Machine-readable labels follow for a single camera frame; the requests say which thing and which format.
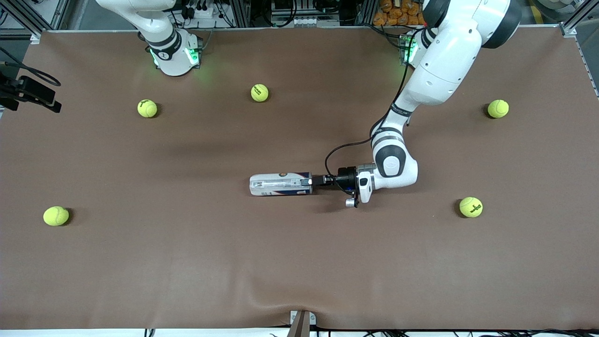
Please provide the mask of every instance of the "metal frame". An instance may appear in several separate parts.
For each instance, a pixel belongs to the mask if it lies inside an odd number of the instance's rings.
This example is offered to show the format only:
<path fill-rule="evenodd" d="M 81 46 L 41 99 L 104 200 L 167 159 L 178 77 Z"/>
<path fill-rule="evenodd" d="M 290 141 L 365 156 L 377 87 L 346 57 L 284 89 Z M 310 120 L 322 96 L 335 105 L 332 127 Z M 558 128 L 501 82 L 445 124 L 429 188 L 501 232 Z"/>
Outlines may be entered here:
<path fill-rule="evenodd" d="M 586 2 L 582 4 L 568 20 L 560 23 L 560 28 L 562 29 L 564 36 L 570 37 L 575 35 L 576 26 L 589 16 L 597 5 L 599 5 L 599 0 L 586 0 Z"/>
<path fill-rule="evenodd" d="M 582 48 L 580 48 L 580 43 L 578 42 L 578 38 L 574 37 L 574 40 L 576 41 L 576 47 L 578 48 L 578 52 L 580 53 L 580 57 L 582 58 L 582 63 L 584 63 L 584 65 L 585 65 L 586 73 L 589 75 L 589 79 L 591 80 L 591 85 L 593 86 L 593 90 L 595 90 L 595 95 L 597 96 L 597 99 L 599 100 L 599 90 L 597 90 L 597 85 L 595 84 L 593 75 L 591 74 L 591 71 L 589 70 L 589 66 L 586 64 L 585 55 L 582 53 Z"/>
<path fill-rule="evenodd" d="M 44 18 L 25 1 L 3 0 L 0 5 L 35 36 L 39 37 L 43 31 L 52 29 Z"/>
<path fill-rule="evenodd" d="M 362 23 L 372 24 L 374 15 L 379 10 L 378 0 L 364 0 L 358 16 L 356 16 L 356 25 Z"/>
<path fill-rule="evenodd" d="M 65 10 L 67 6 L 69 6 L 70 2 L 71 0 L 59 0 L 56 11 L 54 12 L 54 16 L 52 17 L 52 22 L 50 22 L 52 29 L 60 29 L 60 25 L 65 18 Z"/>
<path fill-rule="evenodd" d="M 247 28 L 250 26 L 250 6 L 251 2 L 247 0 L 231 0 L 231 9 L 233 10 L 236 28 Z"/>
<path fill-rule="evenodd" d="M 16 22 L 18 22 L 23 28 L 16 29 L 3 29 L 0 31 L 0 40 L 28 40 L 31 36 L 32 31 L 27 28 L 25 23 L 27 20 L 24 20 L 22 17 L 19 18 L 13 15 L 11 11 L 12 7 L 9 6 L 8 3 L 5 4 L 4 1 L 0 1 L 0 7 L 6 12 L 7 15 L 10 15 Z"/>

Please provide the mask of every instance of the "wire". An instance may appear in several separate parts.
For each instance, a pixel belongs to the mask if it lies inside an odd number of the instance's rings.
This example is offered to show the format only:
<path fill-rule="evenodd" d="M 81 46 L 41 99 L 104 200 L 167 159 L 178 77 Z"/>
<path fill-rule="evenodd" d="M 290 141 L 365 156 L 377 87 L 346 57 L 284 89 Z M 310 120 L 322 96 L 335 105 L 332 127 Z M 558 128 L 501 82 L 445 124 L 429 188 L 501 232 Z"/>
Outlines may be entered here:
<path fill-rule="evenodd" d="M 316 8 L 317 11 L 321 11 L 325 14 L 332 14 L 332 13 L 336 13 L 339 12 L 339 8 L 341 7 L 341 1 L 337 2 L 337 5 L 335 7 L 325 7 L 325 6 L 321 6 L 320 5 L 320 0 L 312 0 L 312 6 L 314 8 Z"/>
<path fill-rule="evenodd" d="M 235 25 L 233 25 L 233 21 L 231 21 L 231 19 L 229 19 L 229 16 L 226 14 L 222 2 L 220 0 L 215 0 L 214 4 L 216 5 L 216 9 L 218 9 L 219 13 L 222 15 L 222 19 L 225 21 L 225 23 L 229 25 L 229 27 L 235 28 Z"/>
<path fill-rule="evenodd" d="M 0 12 L 0 19 L 2 19 L 2 22 L 0 22 L 0 26 L 2 26 L 6 22 L 6 19 L 8 19 L 8 12 L 2 10 L 2 12 Z"/>
<path fill-rule="evenodd" d="M 502 336 L 510 336 L 510 337 L 521 337 L 521 333 L 515 330 L 511 330 L 508 332 L 497 332 Z M 574 336 L 574 337 L 583 337 L 583 335 L 574 332 L 574 331 L 566 331 L 566 330 L 558 330 L 558 329 L 544 329 L 544 330 L 538 330 L 538 331 L 532 331 L 532 330 L 526 330 L 523 332 L 525 336 L 527 337 L 532 337 L 534 335 L 538 335 L 539 333 L 558 333 L 560 335 L 568 335 L 568 336 Z M 493 335 L 481 335 L 479 337 L 497 337 L 497 336 L 493 336 Z"/>
<path fill-rule="evenodd" d="M 0 46 L 0 50 L 2 51 L 2 53 L 5 53 L 9 58 L 11 58 L 15 62 L 15 63 L 0 62 L 0 64 L 4 64 L 7 67 L 15 67 L 15 68 L 20 68 L 20 69 L 25 69 L 25 70 L 29 71 L 30 73 L 32 73 L 33 75 L 37 76 L 42 81 L 44 81 L 50 85 L 61 86 L 60 81 L 57 80 L 54 76 L 52 76 L 48 73 L 45 73 L 41 70 L 26 66 L 25 64 L 23 64 L 23 62 L 21 62 L 19 59 L 14 57 L 11 53 L 9 53 L 6 49 L 4 49 L 1 46 Z"/>
<path fill-rule="evenodd" d="M 183 26 L 181 25 L 181 23 L 177 20 L 177 18 L 175 17 L 175 13 L 173 13 L 173 10 L 170 10 L 171 15 L 173 16 L 173 20 L 175 20 L 175 26 L 177 28 L 183 28 Z"/>
<path fill-rule="evenodd" d="M 397 34 L 390 34 L 390 33 L 387 33 L 387 32 L 385 32 L 385 29 L 383 28 L 383 26 L 381 26 L 381 27 L 380 27 L 380 29 L 378 29 L 378 28 L 376 28 L 375 26 L 373 26 L 373 25 L 371 25 L 371 24 L 369 24 L 369 23 L 362 23 L 362 24 L 360 24 L 360 25 L 361 25 L 361 26 L 370 27 L 370 29 L 372 29 L 372 30 L 374 30 L 375 32 L 377 32 L 378 34 L 380 34 L 380 35 L 384 36 L 384 37 L 387 39 L 387 41 L 388 41 L 388 42 L 389 42 L 389 43 L 390 43 L 392 46 L 394 46 L 395 48 L 398 48 L 398 49 L 407 49 L 406 47 L 402 47 L 402 46 L 399 46 L 399 45 L 397 45 L 397 44 L 393 43 L 393 41 L 391 41 L 391 38 L 399 38 L 399 37 L 400 37 L 400 35 L 397 35 Z M 410 26 L 405 26 L 405 25 L 398 25 L 398 27 L 403 27 L 403 28 L 410 28 L 410 29 L 413 29 L 412 27 L 410 27 Z"/>
<path fill-rule="evenodd" d="M 204 45 L 202 46 L 202 50 L 204 50 L 208 47 L 208 43 L 210 43 L 210 39 L 212 38 L 212 33 L 214 33 L 215 28 L 216 28 L 216 22 L 214 23 L 214 27 L 210 30 L 210 35 L 208 35 L 208 38 L 206 39 L 206 43 L 204 43 Z"/>
<path fill-rule="evenodd" d="M 414 33 L 410 37 L 410 42 L 408 44 L 408 51 L 407 51 L 407 59 L 408 60 L 410 59 L 410 51 L 412 49 L 412 42 L 414 42 L 414 36 L 416 36 L 416 34 L 419 31 L 423 30 L 423 29 L 425 29 L 425 28 L 415 29 Z M 399 90 L 397 90 L 397 94 L 395 94 L 395 98 L 393 99 L 393 101 L 391 101 L 392 105 L 397 100 L 397 98 L 400 96 L 400 93 L 401 93 L 401 91 L 404 88 L 404 83 L 406 82 L 406 76 L 408 74 L 408 65 L 409 64 L 406 64 L 406 69 L 404 70 L 404 75 L 401 78 L 400 88 L 399 88 Z M 326 155 L 326 157 L 325 157 L 325 170 L 326 170 L 327 174 L 333 179 L 333 182 L 335 183 L 335 185 L 337 187 L 339 187 L 340 190 L 342 190 L 343 192 L 345 192 L 345 194 L 351 195 L 352 193 L 346 191 L 345 189 L 343 189 L 343 187 L 341 187 L 341 185 L 339 185 L 339 182 L 337 181 L 337 178 L 329 170 L 329 165 L 328 165 L 329 158 L 331 157 L 331 155 L 333 155 L 335 153 L 335 151 L 337 151 L 339 149 L 346 148 L 348 146 L 362 145 L 362 144 L 370 142 L 374 138 L 374 136 L 376 136 L 376 134 L 377 134 L 376 131 L 381 127 L 381 125 L 383 125 L 383 123 L 385 122 L 385 120 L 387 120 L 387 116 L 389 115 L 389 111 L 391 111 L 391 107 L 389 107 L 389 110 L 387 110 L 387 112 L 383 115 L 383 117 L 381 117 L 378 121 L 376 121 L 373 124 L 373 126 L 370 128 L 370 137 L 368 139 L 365 139 L 365 140 L 363 140 L 361 142 L 347 143 L 347 144 L 339 145 L 336 148 L 334 148 L 333 150 L 331 150 L 328 155 Z M 402 337 L 407 337 L 407 335 L 404 332 L 401 332 L 401 336 Z"/>
<path fill-rule="evenodd" d="M 287 26 L 288 24 L 290 24 L 291 22 L 293 22 L 295 15 L 298 12 L 298 4 L 295 2 L 295 0 L 290 0 L 291 1 L 291 9 L 289 10 L 289 18 L 287 19 L 287 21 L 285 21 L 284 24 L 282 25 L 277 25 L 276 23 L 273 23 L 271 20 L 269 20 L 266 16 L 266 13 L 268 12 L 268 10 L 265 10 L 265 8 L 267 8 L 266 3 L 270 2 L 271 0 L 264 0 L 262 2 L 262 18 L 264 19 L 264 21 L 266 21 L 266 23 L 271 26 L 271 27 L 275 27 L 275 28 L 282 28 Z"/>

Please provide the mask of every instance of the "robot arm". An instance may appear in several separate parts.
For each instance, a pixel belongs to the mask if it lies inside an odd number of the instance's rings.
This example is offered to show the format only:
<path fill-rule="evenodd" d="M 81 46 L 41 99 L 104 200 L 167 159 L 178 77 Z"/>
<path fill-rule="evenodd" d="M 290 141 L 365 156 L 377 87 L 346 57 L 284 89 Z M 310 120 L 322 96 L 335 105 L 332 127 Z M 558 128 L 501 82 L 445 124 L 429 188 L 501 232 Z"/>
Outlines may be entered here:
<path fill-rule="evenodd" d="M 421 104 L 445 102 L 466 77 L 481 47 L 496 48 L 515 32 L 522 15 L 510 0 L 427 0 L 424 15 L 433 29 L 414 36 L 419 45 L 413 59 L 412 77 L 388 114 L 371 131 L 373 164 L 355 169 L 355 186 L 346 206 L 366 203 L 375 189 L 411 185 L 418 177 L 418 164 L 406 148 L 403 127 Z"/>
<path fill-rule="evenodd" d="M 169 76 L 180 76 L 199 66 L 201 48 L 198 37 L 176 29 L 164 10 L 175 0 L 96 0 L 96 2 L 131 22 L 150 45 L 154 63 Z"/>

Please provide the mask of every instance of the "yellow tennis ball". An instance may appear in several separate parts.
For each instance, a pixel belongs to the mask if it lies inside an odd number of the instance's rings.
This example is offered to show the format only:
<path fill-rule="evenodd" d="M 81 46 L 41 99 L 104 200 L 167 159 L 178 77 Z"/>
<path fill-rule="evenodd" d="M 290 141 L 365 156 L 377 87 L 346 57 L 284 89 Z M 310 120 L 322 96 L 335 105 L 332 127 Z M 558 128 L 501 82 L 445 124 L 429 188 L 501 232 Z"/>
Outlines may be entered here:
<path fill-rule="evenodd" d="M 69 211 L 60 206 L 50 207 L 44 212 L 44 222 L 50 226 L 64 225 L 67 220 Z"/>
<path fill-rule="evenodd" d="M 150 100 L 141 100 L 140 103 L 137 104 L 137 112 L 145 118 L 152 118 L 156 115 L 156 112 L 158 112 L 158 107 L 156 106 L 156 103 Z"/>
<path fill-rule="evenodd" d="M 256 102 L 264 102 L 268 98 L 268 88 L 265 85 L 254 85 L 252 87 L 252 98 Z"/>
<path fill-rule="evenodd" d="M 507 115 L 507 112 L 510 110 L 510 106 L 504 100 L 495 100 L 489 104 L 487 108 L 487 112 L 489 116 L 493 118 L 502 118 Z"/>
<path fill-rule="evenodd" d="M 483 204 L 475 197 L 467 197 L 459 203 L 459 211 L 468 218 L 475 218 L 483 212 Z"/>

